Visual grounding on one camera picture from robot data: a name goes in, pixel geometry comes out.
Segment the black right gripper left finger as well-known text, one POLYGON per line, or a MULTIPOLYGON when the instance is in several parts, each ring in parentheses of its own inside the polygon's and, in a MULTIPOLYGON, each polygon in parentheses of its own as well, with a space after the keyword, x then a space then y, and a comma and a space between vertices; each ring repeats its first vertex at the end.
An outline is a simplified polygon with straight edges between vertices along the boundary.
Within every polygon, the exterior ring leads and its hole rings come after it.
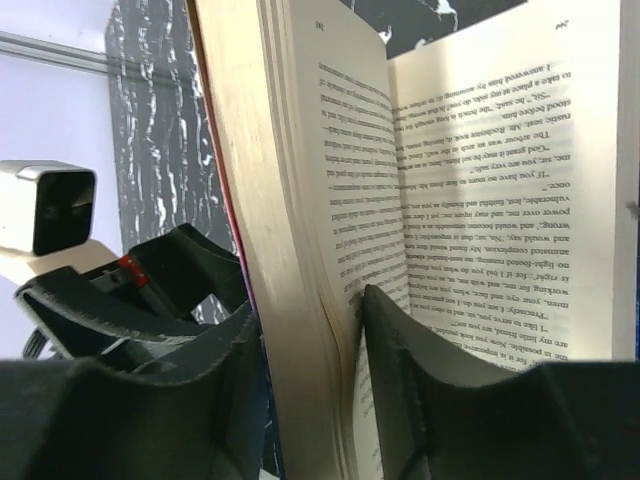
POLYGON ((255 479, 262 435, 249 305, 147 373, 87 358, 1 365, 5 479, 255 479))

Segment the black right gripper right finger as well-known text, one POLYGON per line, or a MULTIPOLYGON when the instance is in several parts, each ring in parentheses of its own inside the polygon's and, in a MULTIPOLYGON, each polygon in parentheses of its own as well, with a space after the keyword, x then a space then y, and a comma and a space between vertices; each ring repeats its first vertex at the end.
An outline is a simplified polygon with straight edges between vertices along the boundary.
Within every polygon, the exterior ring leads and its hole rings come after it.
POLYGON ((362 303, 388 479, 635 479, 639 366, 484 361, 376 286, 362 303))

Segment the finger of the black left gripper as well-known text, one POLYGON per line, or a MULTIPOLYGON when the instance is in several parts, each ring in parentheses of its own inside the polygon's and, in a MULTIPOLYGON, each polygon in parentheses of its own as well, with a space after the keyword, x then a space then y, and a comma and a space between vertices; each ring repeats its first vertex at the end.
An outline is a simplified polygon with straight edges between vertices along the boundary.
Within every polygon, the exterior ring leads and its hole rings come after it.
POLYGON ((229 313, 248 300, 238 257, 188 223, 131 248, 129 257, 144 285, 176 318, 191 314, 210 295, 229 313))
POLYGON ((58 359, 96 357, 115 370, 136 370, 200 334, 197 323, 154 312, 160 302, 117 268, 80 274, 62 267, 27 281, 14 298, 34 324, 26 360, 50 344, 58 359))

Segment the blue orange sunset book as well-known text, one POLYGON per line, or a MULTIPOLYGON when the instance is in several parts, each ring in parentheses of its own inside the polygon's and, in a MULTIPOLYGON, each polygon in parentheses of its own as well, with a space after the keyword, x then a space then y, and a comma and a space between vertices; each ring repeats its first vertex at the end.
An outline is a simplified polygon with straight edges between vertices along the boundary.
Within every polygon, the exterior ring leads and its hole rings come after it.
POLYGON ((388 479, 371 285, 512 372, 639 366, 637 2, 529 1, 395 58, 339 1, 187 9, 285 478, 388 479))

